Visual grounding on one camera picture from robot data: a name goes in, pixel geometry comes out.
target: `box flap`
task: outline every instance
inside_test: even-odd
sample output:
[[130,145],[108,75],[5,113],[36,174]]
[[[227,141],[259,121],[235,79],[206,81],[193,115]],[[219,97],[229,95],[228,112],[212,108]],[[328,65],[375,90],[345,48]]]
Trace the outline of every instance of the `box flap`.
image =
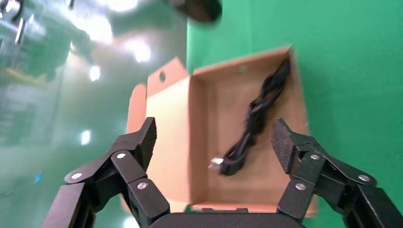
[[147,87],[137,85],[129,103],[127,133],[138,131],[146,116],[156,119],[157,141],[147,175],[169,201],[171,212],[183,212],[190,202],[188,165],[183,162],[189,156],[189,77],[174,58],[148,77]]

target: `black cable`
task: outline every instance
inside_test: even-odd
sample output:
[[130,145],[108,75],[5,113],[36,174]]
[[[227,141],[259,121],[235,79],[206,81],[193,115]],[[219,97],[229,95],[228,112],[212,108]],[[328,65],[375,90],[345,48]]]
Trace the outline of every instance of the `black cable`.
[[242,168],[250,148],[256,144],[257,136],[266,126],[269,110],[284,90],[289,73],[290,61],[286,59],[274,74],[264,80],[259,97],[249,104],[245,130],[240,140],[222,158],[221,174],[231,176]]

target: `black object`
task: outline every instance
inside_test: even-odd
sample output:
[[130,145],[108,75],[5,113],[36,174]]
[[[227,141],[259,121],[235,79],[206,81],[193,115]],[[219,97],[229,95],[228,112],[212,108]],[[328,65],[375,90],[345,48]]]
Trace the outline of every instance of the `black object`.
[[68,174],[42,228],[92,228],[95,213],[119,193],[141,228],[303,228],[313,194],[341,214],[348,228],[403,224],[372,176],[331,157],[313,137],[292,132],[281,119],[274,124],[273,148],[291,181],[277,213],[170,213],[167,200],[145,173],[155,140],[155,120],[147,118],[141,130],[119,137],[105,156]]
[[274,102],[283,92],[290,73],[290,61],[286,59],[276,72],[268,76],[262,85],[260,95],[252,101],[245,120],[245,130],[222,158],[220,174],[231,176],[242,169],[249,149],[256,144],[256,138],[266,126],[266,117]]
[[198,22],[215,22],[222,14],[222,6],[218,0],[164,0]]

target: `open cardboard box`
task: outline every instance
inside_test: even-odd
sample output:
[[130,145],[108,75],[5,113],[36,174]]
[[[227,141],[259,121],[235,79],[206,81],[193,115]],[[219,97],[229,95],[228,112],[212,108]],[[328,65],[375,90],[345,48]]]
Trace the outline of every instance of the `open cardboard box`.
[[[222,157],[240,138],[249,103],[287,57],[292,67],[286,88],[243,169],[229,177],[208,170],[210,159]],[[147,174],[171,212],[183,212],[188,204],[193,209],[276,212],[290,178],[271,145],[273,123],[282,117],[293,131],[308,132],[298,75],[290,47],[284,47],[197,69],[192,77],[175,58],[151,74],[147,86],[134,88],[127,132],[139,130],[146,116],[155,117],[157,141]],[[314,212],[311,203],[307,216]]]

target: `green surface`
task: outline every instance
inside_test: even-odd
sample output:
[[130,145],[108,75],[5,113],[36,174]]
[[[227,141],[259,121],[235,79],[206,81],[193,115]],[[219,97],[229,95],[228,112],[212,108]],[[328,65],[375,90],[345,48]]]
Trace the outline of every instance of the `green surface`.
[[[403,2],[222,2],[214,28],[189,26],[188,69],[293,44],[312,135],[403,211]],[[319,210],[307,226],[343,226],[323,201]]]

